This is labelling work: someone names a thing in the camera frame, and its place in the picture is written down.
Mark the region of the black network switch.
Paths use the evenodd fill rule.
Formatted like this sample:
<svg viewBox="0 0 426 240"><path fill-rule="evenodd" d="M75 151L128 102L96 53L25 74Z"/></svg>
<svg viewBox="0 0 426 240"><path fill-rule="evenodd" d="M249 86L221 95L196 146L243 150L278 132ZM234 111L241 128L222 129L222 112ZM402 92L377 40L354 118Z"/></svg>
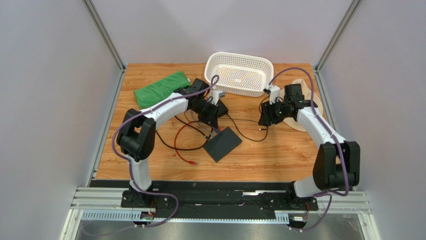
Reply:
<svg viewBox="0 0 426 240"><path fill-rule="evenodd" d="M218 163L242 143L240 137L230 128L226 127L215 137L203 145L208 155Z"/></svg>

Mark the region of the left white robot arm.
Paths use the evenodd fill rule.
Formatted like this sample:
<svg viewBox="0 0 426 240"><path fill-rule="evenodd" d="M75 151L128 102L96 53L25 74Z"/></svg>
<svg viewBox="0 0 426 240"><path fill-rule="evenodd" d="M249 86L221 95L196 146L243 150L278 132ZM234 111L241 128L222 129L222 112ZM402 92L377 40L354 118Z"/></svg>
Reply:
<svg viewBox="0 0 426 240"><path fill-rule="evenodd" d="M112 150L127 161L130 180L129 192L136 198L148 201L156 195L150 190L149 157L155 147L156 131L166 121L192 110L201 115L200 121L213 129L218 128L218 100L212 95L220 77L214 75L210 83L195 79L191 85L178 87L162 96L149 107L129 109L122 124L112 137Z"/></svg>

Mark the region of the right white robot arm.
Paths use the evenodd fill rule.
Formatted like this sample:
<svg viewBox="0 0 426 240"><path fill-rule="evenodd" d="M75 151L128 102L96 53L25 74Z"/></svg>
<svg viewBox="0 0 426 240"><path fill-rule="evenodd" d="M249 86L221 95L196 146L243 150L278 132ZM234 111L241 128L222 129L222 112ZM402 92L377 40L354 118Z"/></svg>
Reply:
<svg viewBox="0 0 426 240"><path fill-rule="evenodd" d="M269 127L292 118L304 127L318 148L312 174L292 184L296 197L319 197L325 193L346 196L360 180L360 146L339 135L320 114L313 99L305 99L300 84L276 85L265 92L269 101L261 104L260 126Z"/></svg>

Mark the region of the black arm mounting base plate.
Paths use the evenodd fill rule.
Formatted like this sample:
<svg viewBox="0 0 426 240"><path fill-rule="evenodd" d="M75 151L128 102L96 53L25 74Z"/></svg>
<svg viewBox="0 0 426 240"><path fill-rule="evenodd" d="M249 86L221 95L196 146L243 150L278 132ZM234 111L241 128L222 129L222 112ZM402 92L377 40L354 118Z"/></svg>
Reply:
<svg viewBox="0 0 426 240"><path fill-rule="evenodd" d="M155 216L213 220L272 220L276 211L319 209L313 197L296 197L289 182L160 181L147 201L134 197L129 188L122 193L121 207L150 208Z"/></svg>

